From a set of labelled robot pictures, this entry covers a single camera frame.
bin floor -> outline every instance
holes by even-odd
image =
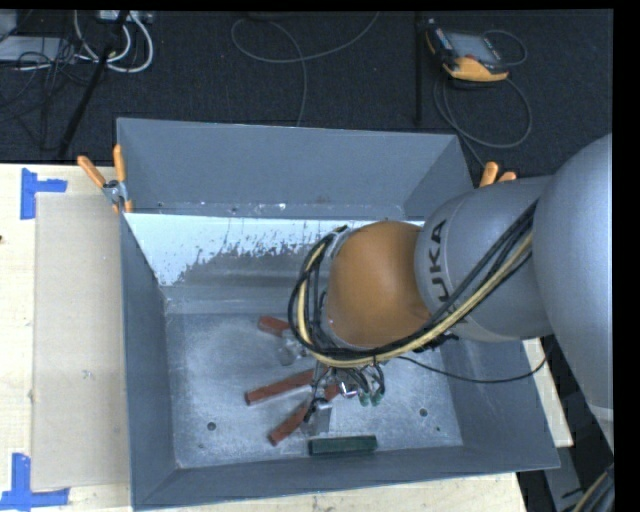
[[[299,430],[273,447],[267,434],[308,396],[310,387],[248,406],[244,393],[313,368],[309,356],[291,366],[277,359],[277,338],[253,315],[169,314],[167,349],[174,450],[193,468],[307,455]],[[438,349],[412,357],[442,368]],[[386,393],[377,407],[357,398],[333,400],[330,432],[375,434],[378,450],[462,444],[447,379],[409,361],[384,365]]]

blue tape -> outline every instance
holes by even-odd
[[[32,507],[66,505],[69,489],[52,492],[31,492],[31,459],[21,453],[11,456],[11,490],[0,496],[0,510],[30,512]]]
[[[22,169],[22,193],[20,197],[20,218],[33,219],[36,216],[37,192],[64,192],[67,190],[65,180],[38,181],[38,174],[26,168]]]

gray metal bin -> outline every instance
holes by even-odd
[[[286,318],[313,242],[344,223],[420,223],[470,190],[455,136],[122,118],[117,139],[135,206],[120,230],[135,509],[559,465],[530,378],[473,384],[392,360],[378,407],[335,400],[328,435],[376,435],[367,455],[311,457],[299,432],[269,444],[304,389],[244,403],[314,364],[280,365],[256,327]],[[475,378],[529,370],[517,340],[413,355]]]

black floor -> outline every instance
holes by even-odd
[[[63,37],[70,41],[71,53],[73,45],[77,50],[73,11],[18,11],[18,35]],[[0,162],[72,163],[86,154],[99,165],[111,164],[114,122],[120,116],[454,131],[437,106],[442,108],[443,97],[434,97],[435,87],[451,81],[428,53],[421,61],[417,110],[413,11],[154,14],[146,25],[153,41],[151,65],[139,73],[104,73],[64,154],[63,136],[96,65],[77,60],[28,71],[17,70],[16,62],[1,63]],[[471,142],[472,149],[463,146],[476,184],[479,161],[495,160],[520,177],[550,175],[612,131],[613,10],[422,14],[423,21],[433,18],[449,29],[494,31],[489,37],[505,61],[526,57],[511,68],[510,82],[472,90],[446,88],[458,127],[481,141]],[[109,41],[111,25],[98,23],[95,11],[80,11],[78,25],[97,52]],[[131,52],[114,63],[122,67],[140,66],[149,55],[142,31],[129,27]],[[122,38],[116,40],[118,49],[123,44]],[[306,57],[302,62],[301,54]],[[274,60],[294,62],[270,62]],[[28,67],[28,56],[19,65]],[[422,122],[417,125],[419,112]],[[576,390],[557,350],[552,369],[561,396]],[[586,488],[612,455],[594,425],[581,424],[575,437],[574,460]],[[529,509],[553,510],[541,475],[520,477]]]

black tripod leg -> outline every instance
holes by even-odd
[[[416,126],[422,125],[422,90],[423,90],[423,61],[424,61],[424,30],[422,23],[422,14],[416,11],[414,19],[414,31],[416,37],[416,117],[414,123]]]
[[[91,81],[89,82],[89,85],[87,85],[87,88],[84,91],[84,95],[82,96],[80,103],[76,107],[76,110],[73,113],[73,116],[71,116],[71,120],[69,121],[69,124],[67,125],[67,129],[65,130],[64,135],[62,136],[62,139],[60,141],[60,147],[58,148],[58,156],[57,156],[58,160],[63,160],[67,153],[67,150],[69,149],[69,145],[71,144],[71,141],[73,140],[73,136],[75,135],[76,130],[78,129],[78,125],[82,120],[82,116],[84,115],[84,111],[87,108],[87,104],[89,103],[91,96],[93,96],[93,91],[98,85],[98,82],[100,81],[100,77],[102,77],[102,73],[104,72],[107,66],[107,59],[109,58],[109,55],[113,51],[113,48],[115,47],[116,42],[118,41],[118,35],[122,31],[122,27],[125,24],[127,16],[129,16],[129,11],[121,10],[118,13],[116,22],[114,23],[114,25],[111,27],[111,30],[109,31],[109,39],[107,41],[107,44],[104,47],[104,50],[102,51],[102,55],[100,56],[100,60],[98,61],[98,66],[94,71],[93,75],[91,76]]]

